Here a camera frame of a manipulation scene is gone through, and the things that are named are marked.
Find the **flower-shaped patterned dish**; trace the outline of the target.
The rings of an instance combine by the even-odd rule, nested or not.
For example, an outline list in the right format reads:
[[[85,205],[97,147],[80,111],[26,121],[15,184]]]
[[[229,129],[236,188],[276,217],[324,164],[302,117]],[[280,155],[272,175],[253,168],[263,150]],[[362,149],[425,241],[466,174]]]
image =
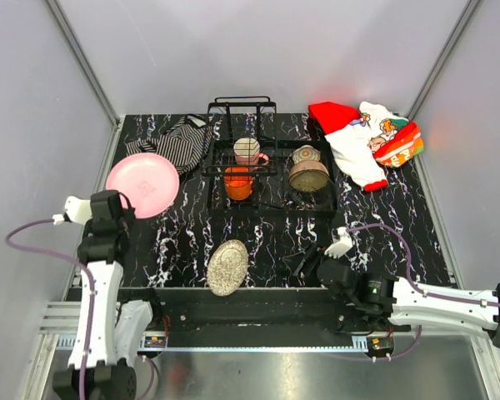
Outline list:
[[[294,164],[302,161],[321,161],[321,153],[311,145],[303,145],[292,153]]]

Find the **beige speckled bowl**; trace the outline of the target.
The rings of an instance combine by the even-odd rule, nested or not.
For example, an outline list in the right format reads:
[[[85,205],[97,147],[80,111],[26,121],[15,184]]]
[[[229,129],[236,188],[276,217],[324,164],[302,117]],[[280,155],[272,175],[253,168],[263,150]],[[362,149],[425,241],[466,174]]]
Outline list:
[[[289,172],[289,184],[295,190],[312,193],[328,184],[329,172],[319,161],[303,160],[295,163]]]

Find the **pink ceramic mug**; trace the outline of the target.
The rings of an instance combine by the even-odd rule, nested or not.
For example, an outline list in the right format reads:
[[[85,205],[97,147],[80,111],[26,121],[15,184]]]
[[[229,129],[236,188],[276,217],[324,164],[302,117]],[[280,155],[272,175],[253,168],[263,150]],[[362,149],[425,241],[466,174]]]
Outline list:
[[[261,152],[261,146],[253,137],[239,138],[233,145],[237,165],[247,167],[250,171],[266,167],[269,164],[267,154]]]

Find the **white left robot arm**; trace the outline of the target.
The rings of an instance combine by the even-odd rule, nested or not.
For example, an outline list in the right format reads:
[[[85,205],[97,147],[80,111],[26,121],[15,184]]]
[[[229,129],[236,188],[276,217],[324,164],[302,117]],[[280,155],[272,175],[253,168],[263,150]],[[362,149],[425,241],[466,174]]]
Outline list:
[[[106,190],[88,200],[69,197],[65,217],[83,225],[77,248],[82,298],[67,369],[54,374],[52,389],[61,399],[134,399],[140,340],[163,321],[153,302],[118,304],[134,210],[123,193]]]

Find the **orange plastic cup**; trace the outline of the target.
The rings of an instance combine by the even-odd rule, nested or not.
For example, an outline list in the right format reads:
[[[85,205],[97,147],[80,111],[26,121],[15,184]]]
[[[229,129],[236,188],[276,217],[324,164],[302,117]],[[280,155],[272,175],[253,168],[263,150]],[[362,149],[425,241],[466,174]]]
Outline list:
[[[248,167],[228,167],[224,175],[227,196],[235,201],[247,199],[253,192],[253,177]]]

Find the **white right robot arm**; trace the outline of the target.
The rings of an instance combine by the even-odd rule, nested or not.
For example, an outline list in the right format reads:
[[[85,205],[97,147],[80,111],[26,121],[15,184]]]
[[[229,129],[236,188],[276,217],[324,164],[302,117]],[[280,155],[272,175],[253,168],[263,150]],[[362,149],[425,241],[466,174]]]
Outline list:
[[[313,244],[282,258],[296,278],[316,278],[339,306],[340,333],[374,333],[431,326],[487,338],[500,349],[500,283],[493,290],[460,290],[386,273],[356,272]]]

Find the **pink round plate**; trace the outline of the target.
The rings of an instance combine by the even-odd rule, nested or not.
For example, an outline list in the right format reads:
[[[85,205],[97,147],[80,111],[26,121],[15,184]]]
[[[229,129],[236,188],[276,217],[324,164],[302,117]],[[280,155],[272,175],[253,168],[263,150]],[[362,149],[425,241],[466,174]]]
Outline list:
[[[135,208],[138,219],[166,211],[179,191],[179,175],[165,158],[154,153],[125,157],[108,174],[105,188],[123,193]]]

